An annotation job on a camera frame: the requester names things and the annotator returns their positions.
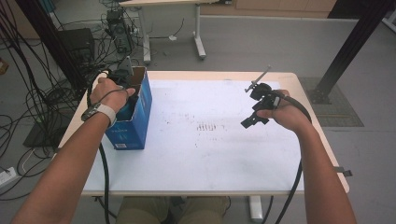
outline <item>white table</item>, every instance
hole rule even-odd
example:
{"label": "white table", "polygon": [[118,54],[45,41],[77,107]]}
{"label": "white table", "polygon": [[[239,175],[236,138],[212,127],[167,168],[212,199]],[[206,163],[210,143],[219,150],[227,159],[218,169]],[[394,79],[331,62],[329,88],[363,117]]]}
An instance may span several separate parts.
{"label": "white table", "polygon": [[[300,161],[295,135],[272,120],[248,129],[240,122],[256,101],[245,88],[260,72],[148,71],[153,96],[146,148],[117,151],[104,136],[113,195],[286,195]],[[334,166],[338,166],[318,120],[292,73],[263,79],[309,111]],[[86,96],[60,147],[82,124]],[[342,174],[341,182],[348,192]],[[83,195],[103,195],[104,174],[98,153]],[[297,193],[304,192],[303,181]]]}
{"label": "white table", "polygon": [[204,59],[206,57],[206,53],[205,53],[204,45],[202,44],[202,40],[201,40],[200,4],[214,3],[217,1],[219,0],[132,0],[132,1],[120,2],[120,6],[136,8],[140,20],[140,29],[142,31],[142,36],[143,36],[143,61],[145,64],[149,64],[151,62],[151,56],[150,56],[150,48],[149,48],[149,35],[147,34],[146,31],[144,7],[177,5],[177,4],[179,5],[195,4],[195,32],[193,32],[193,36],[195,40],[195,45],[198,49],[198,55],[200,56],[201,59]]}

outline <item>cardboard box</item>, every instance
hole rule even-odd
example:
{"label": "cardboard box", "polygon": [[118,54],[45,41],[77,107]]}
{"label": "cardboard box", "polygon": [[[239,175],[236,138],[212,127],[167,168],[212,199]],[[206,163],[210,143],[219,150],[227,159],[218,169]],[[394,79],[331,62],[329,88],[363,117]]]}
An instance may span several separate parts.
{"label": "cardboard box", "polygon": [[134,75],[130,80],[136,93],[129,98],[129,104],[120,111],[133,111],[132,117],[127,120],[118,119],[106,130],[106,135],[116,150],[145,148],[152,96],[146,67],[133,69]]}

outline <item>black pole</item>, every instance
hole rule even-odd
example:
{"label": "black pole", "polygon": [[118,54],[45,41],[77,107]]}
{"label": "black pole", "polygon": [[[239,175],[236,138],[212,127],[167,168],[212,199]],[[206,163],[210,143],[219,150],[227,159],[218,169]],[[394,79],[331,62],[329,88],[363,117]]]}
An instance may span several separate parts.
{"label": "black pole", "polygon": [[35,28],[41,41],[46,45],[52,58],[64,72],[77,96],[81,97],[87,89],[87,81],[76,67],[75,62],[58,35],[58,30],[47,12],[40,5],[39,0],[16,0],[16,2],[33,28]]}
{"label": "black pole", "polygon": [[361,15],[343,47],[338,51],[329,69],[314,90],[308,91],[313,104],[329,104],[329,93],[335,83],[347,70],[347,67],[358,54],[361,47],[373,33],[389,10],[393,0],[375,0]]}

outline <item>forearm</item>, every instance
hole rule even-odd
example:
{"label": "forearm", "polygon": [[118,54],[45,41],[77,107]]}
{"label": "forearm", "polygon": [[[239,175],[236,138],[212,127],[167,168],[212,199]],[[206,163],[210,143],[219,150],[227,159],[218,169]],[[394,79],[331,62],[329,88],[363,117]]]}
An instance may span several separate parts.
{"label": "forearm", "polygon": [[70,223],[108,122],[106,115],[97,113],[81,125],[40,178],[14,223]]}
{"label": "forearm", "polygon": [[312,125],[297,132],[304,170],[308,223],[356,223],[344,187]]}

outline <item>power strip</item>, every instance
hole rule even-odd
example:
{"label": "power strip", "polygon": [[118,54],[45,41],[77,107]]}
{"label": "power strip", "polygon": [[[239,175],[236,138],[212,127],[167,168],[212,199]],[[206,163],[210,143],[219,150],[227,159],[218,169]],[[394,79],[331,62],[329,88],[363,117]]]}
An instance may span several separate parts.
{"label": "power strip", "polygon": [[19,178],[19,176],[15,173],[14,167],[10,167],[7,170],[8,172],[3,171],[0,174],[0,188]]}

